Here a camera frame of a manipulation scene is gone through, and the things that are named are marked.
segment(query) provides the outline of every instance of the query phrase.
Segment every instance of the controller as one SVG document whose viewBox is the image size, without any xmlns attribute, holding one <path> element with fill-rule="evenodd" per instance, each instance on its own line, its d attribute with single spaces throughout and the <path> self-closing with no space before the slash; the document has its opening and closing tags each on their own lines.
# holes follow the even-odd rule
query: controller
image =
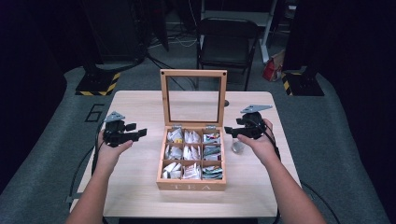
<svg viewBox="0 0 396 224">
<path fill-rule="evenodd" d="M 236 119 L 236 123 L 245 127 L 236 129 L 224 127 L 225 132 L 231 134 L 233 138 L 236 138 L 238 134 L 242 134 L 248 138 L 258 139 L 267 129 L 259 112 L 247 113 L 241 119 Z"/>
<path fill-rule="evenodd" d="M 125 117 L 115 111 L 105 118 L 104 140 L 111 147 L 117 147 L 128 140 L 137 142 L 140 137 L 147 135 L 147 129 L 139 130 L 136 133 L 126 133 L 135 130 L 136 124 L 125 125 L 123 119 Z"/>
</svg>

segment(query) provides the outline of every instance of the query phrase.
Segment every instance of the finger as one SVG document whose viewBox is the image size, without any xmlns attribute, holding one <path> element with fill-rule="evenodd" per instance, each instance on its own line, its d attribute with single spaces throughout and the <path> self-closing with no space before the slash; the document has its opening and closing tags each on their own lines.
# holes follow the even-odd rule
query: finger
<svg viewBox="0 0 396 224">
<path fill-rule="evenodd" d="M 134 142 L 132 140 L 126 141 L 122 143 L 121 145 L 117 146 L 117 150 L 121 154 L 123 151 L 126 149 L 130 148 Z"/>
<path fill-rule="evenodd" d="M 241 141 L 241 142 L 245 143 L 246 145 L 250 146 L 250 143 L 252 141 L 250 138 L 248 138 L 248 137 L 246 137 L 246 136 L 244 136 L 242 134 L 238 134 L 238 136 L 236 136 L 236 137 L 239 139 L 239 141 Z"/>
<path fill-rule="evenodd" d="M 267 125 L 268 127 L 270 127 L 270 129 L 272 130 L 273 124 L 271 123 L 271 121 L 269 119 L 263 119 L 265 125 Z"/>
</svg>

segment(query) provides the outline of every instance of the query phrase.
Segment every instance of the chair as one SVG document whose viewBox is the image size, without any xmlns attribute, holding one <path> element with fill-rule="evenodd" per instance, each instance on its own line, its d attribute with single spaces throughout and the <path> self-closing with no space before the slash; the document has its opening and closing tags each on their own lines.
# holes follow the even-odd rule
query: chair
<svg viewBox="0 0 396 224">
<path fill-rule="evenodd" d="M 248 89 L 259 27 L 253 21 L 206 18 L 197 25 L 197 69 L 204 66 L 247 70 L 244 91 Z"/>
</svg>

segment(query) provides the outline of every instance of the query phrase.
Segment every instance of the black curtain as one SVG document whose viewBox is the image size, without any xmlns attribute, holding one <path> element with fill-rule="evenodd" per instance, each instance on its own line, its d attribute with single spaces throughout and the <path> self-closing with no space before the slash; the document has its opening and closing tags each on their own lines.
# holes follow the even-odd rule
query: black curtain
<svg viewBox="0 0 396 224">
<path fill-rule="evenodd" d="M 329 23 L 339 3 L 339 23 Z M 396 223 L 396 3 L 394 1 L 300 1 L 286 48 L 285 69 L 309 66 L 336 89 L 361 161 L 392 223 Z M 320 51 L 331 26 L 342 26 Z"/>
<path fill-rule="evenodd" d="M 82 66 L 68 32 L 79 32 L 93 61 L 100 57 L 77 0 L 3 0 L 0 8 L 2 192 L 62 101 L 64 73 Z"/>
</svg>

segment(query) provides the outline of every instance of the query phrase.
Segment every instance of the right hand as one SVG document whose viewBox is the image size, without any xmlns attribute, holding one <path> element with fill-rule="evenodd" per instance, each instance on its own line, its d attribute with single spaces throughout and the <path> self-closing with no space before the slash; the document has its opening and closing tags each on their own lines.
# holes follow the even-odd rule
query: right hand
<svg viewBox="0 0 396 224">
<path fill-rule="evenodd" d="M 271 131 L 273 130 L 273 124 L 268 119 L 263 119 L 263 121 L 267 126 L 267 129 L 265 131 L 274 140 L 274 136 Z M 259 158 L 263 165 L 266 165 L 268 161 L 279 161 L 275 153 L 274 146 L 266 135 L 261 136 L 257 140 L 248 138 L 242 134 L 238 134 L 237 137 L 239 141 L 245 143 L 253 149 L 254 154 L 256 154 L 257 158 Z"/>
<path fill-rule="evenodd" d="M 95 172 L 111 175 L 111 173 L 113 173 L 114 167 L 119 161 L 120 154 L 129 147 L 131 147 L 132 143 L 133 141 L 129 140 L 117 147 L 111 147 L 105 143 L 104 130 L 99 132 L 98 135 L 99 158 Z"/>
</svg>

